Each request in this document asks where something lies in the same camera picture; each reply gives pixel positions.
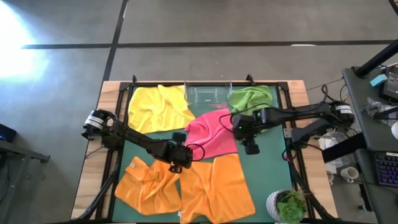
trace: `pink cloth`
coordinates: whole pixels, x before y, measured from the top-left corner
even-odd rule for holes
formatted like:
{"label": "pink cloth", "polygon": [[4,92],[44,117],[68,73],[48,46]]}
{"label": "pink cloth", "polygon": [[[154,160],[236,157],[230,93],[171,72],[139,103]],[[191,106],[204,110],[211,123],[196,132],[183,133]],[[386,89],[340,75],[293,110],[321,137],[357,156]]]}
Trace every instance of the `pink cloth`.
{"label": "pink cloth", "polygon": [[[229,109],[216,110],[205,113],[193,120],[186,128],[188,131],[188,138],[185,145],[199,144],[205,149],[205,157],[211,158],[223,154],[237,152],[234,136],[231,132],[226,130],[218,121],[220,116],[230,114]],[[229,130],[232,130],[232,124],[229,121],[229,116],[224,116],[221,122]],[[203,150],[195,145],[189,146],[193,150],[193,159],[198,160],[203,156]]]}

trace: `potted plant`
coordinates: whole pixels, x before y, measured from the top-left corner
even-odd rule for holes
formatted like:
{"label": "potted plant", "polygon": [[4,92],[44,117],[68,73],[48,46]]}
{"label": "potted plant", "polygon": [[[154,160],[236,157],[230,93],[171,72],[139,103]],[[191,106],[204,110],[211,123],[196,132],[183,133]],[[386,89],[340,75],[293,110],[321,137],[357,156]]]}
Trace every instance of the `potted plant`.
{"label": "potted plant", "polygon": [[307,211],[302,191],[278,190],[267,198],[267,211],[278,222],[298,224]]}

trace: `electronics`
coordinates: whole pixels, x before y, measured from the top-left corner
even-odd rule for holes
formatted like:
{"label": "electronics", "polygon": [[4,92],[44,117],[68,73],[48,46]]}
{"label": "electronics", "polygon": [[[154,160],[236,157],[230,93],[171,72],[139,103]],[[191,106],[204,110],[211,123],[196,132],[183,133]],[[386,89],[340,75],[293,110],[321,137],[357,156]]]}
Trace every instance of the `electronics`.
{"label": "electronics", "polygon": [[387,67],[385,74],[387,80],[380,84],[379,96],[393,102],[398,102],[398,68]]}
{"label": "electronics", "polygon": [[15,130],[0,124],[0,140],[6,140],[7,142],[12,143],[16,135],[17,132]]}
{"label": "electronics", "polygon": [[375,152],[374,160],[378,183],[398,187],[398,153]]}

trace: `blue object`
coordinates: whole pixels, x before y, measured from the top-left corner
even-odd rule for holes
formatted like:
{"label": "blue object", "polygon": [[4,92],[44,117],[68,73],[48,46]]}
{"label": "blue object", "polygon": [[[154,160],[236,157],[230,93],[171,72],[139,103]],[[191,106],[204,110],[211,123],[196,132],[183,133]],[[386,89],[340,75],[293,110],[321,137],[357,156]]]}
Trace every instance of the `blue object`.
{"label": "blue object", "polygon": [[398,187],[398,154],[389,152],[376,153],[375,160],[379,184]]}
{"label": "blue object", "polygon": [[373,87],[380,85],[382,82],[386,81],[387,77],[385,74],[378,75],[376,78],[373,78],[371,81],[371,85]]}

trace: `towel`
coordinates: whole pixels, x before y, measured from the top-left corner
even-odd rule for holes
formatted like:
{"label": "towel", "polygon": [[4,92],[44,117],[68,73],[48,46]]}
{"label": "towel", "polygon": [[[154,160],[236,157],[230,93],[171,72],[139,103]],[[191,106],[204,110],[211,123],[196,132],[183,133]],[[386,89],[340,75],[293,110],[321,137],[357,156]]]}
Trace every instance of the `towel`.
{"label": "towel", "polygon": [[149,168],[134,157],[116,187],[115,196],[143,215],[180,210],[181,199],[175,182],[180,174],[169,171],[170,164],[156,160]]}
{"label": "towel", "polygon": [[272,103],[272,95],[269,91],[269,87],[264,85],[250,86],[241,90],[235,90],[229,101],[229,104],[233,107],[232,113],[243,111],[241,114],[245,115],[252,115],[253,111],[268,107],[265,103],[268,105]]}
{"label": "towel", "polygon": [[[221,122],[226,128],[231,130],[232,124],[229,121],[231,117],[231,115],[229,115],[230,113],[228,108],[208,112],[193,120],[185,128],[185,131],[189,132],[188,138],[185,141],[185,146],[192,149],[194,160],[211,158],[238,151],[233,134],[222,127],[219,122],[221,116],[227,115],[221,118]],[[205,150],[204,157],[203,149],[193,144],[198,144],[203,147]]]}
{"label": "towel", "polygon": [[185,128],[194,119],[184,86],[139,87],[129,104],[128,125],[143,134]]}
{"label": "towel", "polygon": [[255,214],[256,209],[237,154],[209,162],[192,162],[180,174],[180,223],[205,215],[211,223],[228,223]]}

